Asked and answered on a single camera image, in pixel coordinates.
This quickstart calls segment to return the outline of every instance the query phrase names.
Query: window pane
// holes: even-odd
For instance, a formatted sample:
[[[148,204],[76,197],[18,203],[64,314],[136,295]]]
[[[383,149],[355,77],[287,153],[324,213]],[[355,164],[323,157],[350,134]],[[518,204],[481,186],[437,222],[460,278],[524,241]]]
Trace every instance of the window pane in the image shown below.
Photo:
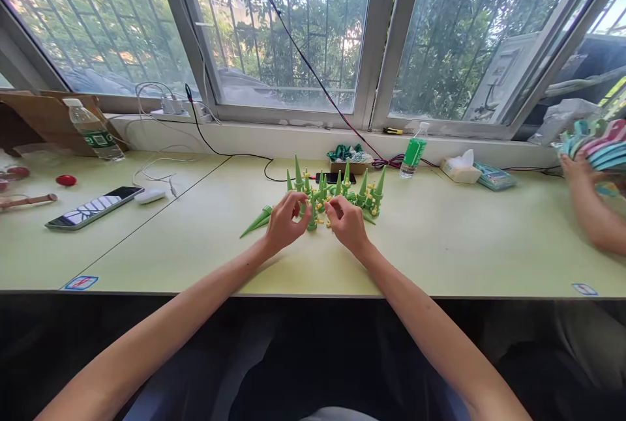
[[[494,123],[559,2],[416,0],[390,115]]]
[[[568,98],[599,105],[599,113],[606,119],[626,115],[626,0],[609,0],[516,139],[526,140],[541,126],[548,107]]]
[[[134,95],[155,80],[184,93],[194,80],[167,0],[7,1],[76,92]]]
[[[7,80],[7,78],[2,75],[1,72],[0,72],[0,88],[2,88],[2,89],[12,89],[13,88],[13,86],[11,85],[11,82],[9,82]]]
[[[268,0],[198,0],[223,104],[334,111]],[[352,113],[367,0],[275,0],[296,43]]]

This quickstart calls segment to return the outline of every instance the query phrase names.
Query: green building blocks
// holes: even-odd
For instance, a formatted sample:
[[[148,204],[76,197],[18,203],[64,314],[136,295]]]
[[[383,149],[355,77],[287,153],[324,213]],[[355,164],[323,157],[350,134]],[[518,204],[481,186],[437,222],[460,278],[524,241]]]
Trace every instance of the green building blocks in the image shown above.
[[[320,214],[324,213],[324,203],[332,199],[332,195],[345,196],[350,203],[363,210],[363,220],[376,225],[375,219],[380,215],[380,206],[383,199],[386,171],[387,166],[384,166],[378,185],[376,185],[376,182],[372,182],[372,184],[367,183],[368,171],[366,170],[359,192],[352,192],[350,191],[350,161],[347,161],[345,175],[342,177],[341,171],[339,171],[337,183],[334,185],[328,185],[327,176],[324,172],[321,172],[320,187],[316,190],[310,183],[308,169],[305,169],[304,172],[300,170],[300,164],[296,156],[295,178],[293,182],[289,169],[287,169],[287,191],[295,190],[303,192],[308,196],[306,203],[302,203],[300,206],[300,217],[305,215],[307,205],[311,205],[312,208],[311,220],[306,225],[308,231],[314,231],[318,228],[318,224],[324,224],[325,221],[320,219]],[[255,229],[267,225],[271,218],[272,209],[272,206],[265,206],[261,214],[241,234],[240,238]]]
[[[239,238],[243,237],[248,232],[255,230],[257,228],[257,225],[259,225],[259,223],[264,221],[265,219],[267,219],[267,222],[269,222],[269,217],[272,215],[273,209],[274,208],[272,208],[272,206],[265,206],[261,214],[259,214],[259,216],[248,226],[246,230],[244,230],[243,234],[239,235]]]

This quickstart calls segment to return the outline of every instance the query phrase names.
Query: bottle cap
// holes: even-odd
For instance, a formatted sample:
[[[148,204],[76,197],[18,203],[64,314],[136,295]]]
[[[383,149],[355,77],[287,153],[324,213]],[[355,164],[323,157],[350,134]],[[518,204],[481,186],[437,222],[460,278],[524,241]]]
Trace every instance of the bottle cap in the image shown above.
[[[404,163],[411,167],[416,166],[422,157],[424,144],[426,143],[421,139],[411,139],[404,153]]]
[[[77,98],[64,98],[63,103],[67,106],[83,106],[83,102]]]

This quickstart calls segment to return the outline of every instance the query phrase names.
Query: plastic bottle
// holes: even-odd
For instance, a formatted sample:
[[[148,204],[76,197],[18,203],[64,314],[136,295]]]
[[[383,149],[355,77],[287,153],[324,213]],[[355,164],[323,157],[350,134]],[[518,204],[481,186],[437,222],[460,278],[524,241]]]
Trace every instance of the plastic bottle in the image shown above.
[[[419,160],[422,158],[422,154],[424,153],[424,149],[426,148],[426,140],[418,138],[417,136],[426,137],[428,135],[429,127],[430,123],[422,121],[419,124],[419,129],[413,136],[413,139],[409,141],[409,145],[407,146],[406,152],[404,153],[404,161],[400,166],[400,177],[413,177],[413,174],[417,169],[417,164],[419,164]]]
[[[77,98],[64,98],[63,103],[67,105],[70,112],[70,120],[74,127],[105,162],[116,162],[124,160],[124,153],[115,143],[113,136],[106,130],[102,121],[83,107]]]

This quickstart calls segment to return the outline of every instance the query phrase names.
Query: bottle label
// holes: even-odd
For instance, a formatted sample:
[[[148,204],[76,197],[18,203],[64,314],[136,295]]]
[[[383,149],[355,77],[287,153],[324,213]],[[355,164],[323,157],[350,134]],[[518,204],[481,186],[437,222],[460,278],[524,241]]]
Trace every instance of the bottle label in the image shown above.
[[[92,149],[113,147],[115,145],[113,136],[108,131],[83,131],[82,135]]]

